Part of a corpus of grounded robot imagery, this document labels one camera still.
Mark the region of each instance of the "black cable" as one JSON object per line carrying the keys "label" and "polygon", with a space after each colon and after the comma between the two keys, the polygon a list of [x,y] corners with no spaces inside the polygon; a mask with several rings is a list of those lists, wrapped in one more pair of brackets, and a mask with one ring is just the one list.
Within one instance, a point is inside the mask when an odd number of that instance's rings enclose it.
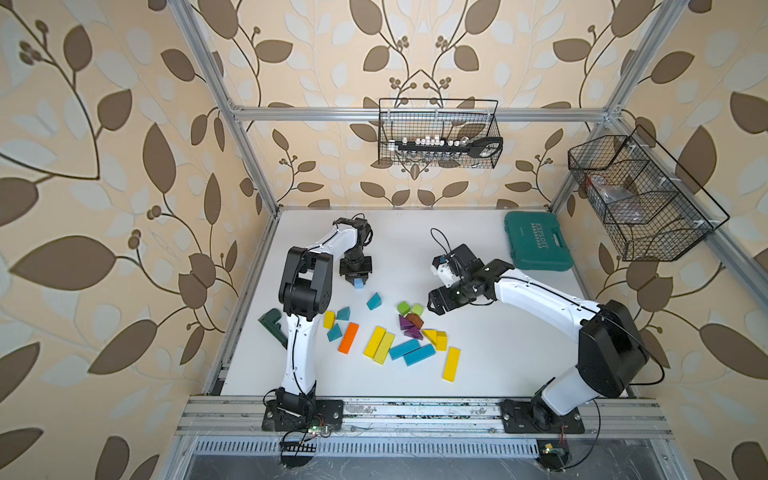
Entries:
{"label": "black cable", "polygon": [[[625,329],[623,326],[621,326],[621,325],[619,325],[618,323],[616,323],[616,322],[615,322],[615,321],[614,321],[612,318],[609,318],[609,317],[607,317],[607,316],[603,315],[603,314],[602,314],[602,313],[600,313],[600,312],[595,312],[594,310],[592,310],[592,309],[590,309],[590,308],[587,308],[586,306],[583,306],[583,305],[581,305],[580,303],[576,303],[575,301],[573,301],[573,300],[569,299],[569,298],[568,298],[568,297],[566,297],[565,295],[561,295],[560,293],[557,293],[557,292],[555,292],[554,290],[547,288],[546,286],[543,286],[543,285],[539,285],[538,283],[527,282],[527,281],[525,281],[525,280],[523,280],[523,279],[519,279],[519,278],[516,278],[516,277],[513,277],[513,276],[500,276],[499,278],[500,278],[500,279],[501,279],[501,278],[505,278],[505,279],[507,279],[507,280],[517,280],[518,282],[523,282],[523,283],[525,283],[526,285],[535,285],[535,286],[539,287],[539,288],[540,288],[540,289],[542,289],[542,290],[547,290],[547,291],[548,291],[549,293],[551,293],[552,295],[556,295],[556,296],[559,296],[559,297],[560,297],[560,298],[562,298],[563,300],[566,300],[566,301],[568,301],[568,302],[570,302],[570,303],[573,303],[575,306],[577,306],[577,307],[579,307],[579,308],[583,308],[584,310],[587,310],[587,311],[588,311],[588,312],[590,312],[590,313],[593,313],[593,314],[595,314],[595,315],[599,315],[599,316],[603,317],[603,318],[604,318],[604,319],[606,319],[607,321],[609,321],[609,322],[613,323],[615,326],[617,326],[617,327],[619,327],[620,329],[622,329],[622,330],[624,331],[624,333],[626,333],[626,334],[627,334],[627,335],[628,335],[628,336],[629,336],[629,337],[630,337],[632,340],[634,340],[634,341],[635,341],[635,343],[636,343],[636,344],[637,344],[637,345],[638,345],[640,348],[642,348],[643,350],[645,350],[645,353],[647,353],[647,354],[648,354],[648,356],[649,356],[650,358],[652,358],[652,359],[653,359],[653,360],[654,360],[656,363],[658,363],[658,364],[659,364],[659,366],[661,366],[661,362],[659,362],[659,360],[658,360],[658,359],[657,359],[657,358],[654,356],[654,354],[653,354],[653,353],[651,353],[650,351],[648,351],[648,349],[647,349],[647,348],[645,348],[645,345],[643,345],[643,343],[642,343],[640,340],[638,340],[638,339],[637,339],[637,338],[636,338],[634,335],[632,335],[631,333],[629,333],[629,332],[627,331],[627,329]],[[656,385],[656,384],[658,384],[658,383],[661,383],[661,382],[663,382],[663,381],[664,381],[664,376],[665,376],[665,373],[664,373],[664,368],[662,367],[662,368],[661,368],[661,379],[659,379],[658,381],[656,381],[656,382],[653,382],[653,383],[648,383],[648,385]],[[630,384],[628,384],[628,385],[624,386],[624,388],[626,389],[626,388],[627,388],[627,386],[629,386],[629,385],[643,385],[643,384],[637,384],[637,383],[634,383],[634,384],[633,384],[633,383],[630,383]]]}
{"label": "black cable", "polygon": [[578,467],[579,465],[581,465],[581,463],[584,460],[589,458],[589,455],[592,453],[592,450],[594,450],[594,445],[598,443],[598,437],[600,436],[600,427],[602,427],[603,419],[600,416],[600,406],[598,405],[598,401],[596,399],[592,399],[592,402],[594,402],[595,408],[598,409],[598,433],[597,435],[594,436],[594,440],[592,440],[592,446],[589,448],[589,452],[587,452],[587,454],[584,455],[584,457],[581,460],[574,463],[573,465],[568,465],[568,466],[563,465],[563,468],[562,468],[563,470],[568,470],[569,468]]}
{"label": "black cable", "polygon": [[[437,238],[435,238],[435,234],[434,234],[434,232],[439,232],[439,233],[442,235],[442,237],[445,239],[445,243],[448,245],[448,249],[447,249],[447,250],[446,250],[446,249],[445,249],[445,247],[442,245],[442,243],[440,243],[440,242],[439,242],[439,240],[437,240]],[[435,242],[437,242],[437,244],[440,246],[440,248],[442,248],[442,249],[443,249],[443,251],[445,252],[445,255],[448,255],[448,253],[449,253],[451,250],[453,250],[453,249],[451,248],[451,242],[449,242],[449,241],[448,241],[448,237],[446,237],[446,236],[445,236],[445,234],[444,234],[444,233],[443,233],[443,232],[442,232],[440,229],[437,229],[437,228],[430,228],[430,229],[429,229],[429,234],[430,234],[430,235],[432,235],[432,239],[433,239]]]}

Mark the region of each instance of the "green toolbox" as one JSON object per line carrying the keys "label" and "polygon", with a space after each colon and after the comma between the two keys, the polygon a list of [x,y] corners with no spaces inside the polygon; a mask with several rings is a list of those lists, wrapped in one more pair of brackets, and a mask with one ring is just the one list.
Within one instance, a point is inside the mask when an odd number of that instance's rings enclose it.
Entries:
{"label": "green toolbox", "polygon": [[574,265],[558,218],[549,212],[509,212],[504,218],[513,264],[521,270],[556,270]]}

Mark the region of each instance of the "mounting plate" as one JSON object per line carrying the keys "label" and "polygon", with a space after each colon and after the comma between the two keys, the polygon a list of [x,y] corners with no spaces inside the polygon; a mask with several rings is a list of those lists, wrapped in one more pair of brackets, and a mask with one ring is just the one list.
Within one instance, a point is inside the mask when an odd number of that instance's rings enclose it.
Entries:
{"label": "mounting plate", "polygon": [[533,424],[533,411],[530,402],[519,402],[515,400],[502,400],[499,403],[502,411],[502,423],[504,423],[504,433],[553,433],[559,434],[561,425],[565,424],[565,433],[578,435],[584,433],[584,423],[581,421],[578,409],[563,416],[562,422],[553,425],[550,430],[542,430]]}

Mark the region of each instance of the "yellow block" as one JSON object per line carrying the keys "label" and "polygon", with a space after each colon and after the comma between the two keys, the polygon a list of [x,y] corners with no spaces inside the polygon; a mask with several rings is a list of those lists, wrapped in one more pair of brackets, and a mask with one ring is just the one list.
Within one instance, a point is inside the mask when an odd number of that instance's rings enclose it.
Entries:
{"label": "yellow block", "polygon": [[366,351],[362,354],[373,358],[373,356],[376,354],[376,350],[379,348],[379,344],[382,342],[382,338],[384,338],[384,334],[386,333],[386,330],[383,329],[380,326],[376,327],[376,330],[373,331],[373,336],[371,337],[371,341],[368,342],[368,346],[366,347]]}
{"label": "yellow block", "polygon": [[444,352],[448,349],[448,335],[445,332],[437,332],[437,345],[435,348],[438,352]]}
{"label": "yellow block", "polygon": [[395,341],[394,333],[385,333],[382,342],[379,344],[379,348],[376,350],[376,354],[373,356],[373,361],[379,365],[384,365],[386,360],[386,354],[389,353],[389,347],[392,346],[392,342]]}
{"label": "yellow block", "polygon": [[323,321],[323,326],[327,329],[333,328],[333,323],[336,321],[336,314],[334,312],[326,312],[326,319]]}
{"label": "yellow block", "polygon": [[437,330],[422,329],[422,333],[432,345],[437,346]]}
{"label": "yellow block", "polygon": [[445,362],[445,370],[442,372],[442,378],[453,382],[456,378],[456,367],[458,366],[458,358],[462,354],[462,351],[451,347],[448,351],[448,361]]}

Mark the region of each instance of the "orange block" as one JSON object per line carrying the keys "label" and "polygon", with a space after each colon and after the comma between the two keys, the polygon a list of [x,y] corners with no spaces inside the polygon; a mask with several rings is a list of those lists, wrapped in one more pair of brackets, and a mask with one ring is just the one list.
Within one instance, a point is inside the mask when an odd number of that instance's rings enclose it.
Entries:
{"label": "orange block", "polygon": [[349,353],[349,348],[352,347],[352,342],[355,341],[355,335],[357,335],[357,329],[360,327],[357,323],[349,322],[349,326],[346,327],[344,338],[339,345],[339,351],[341,353]]}

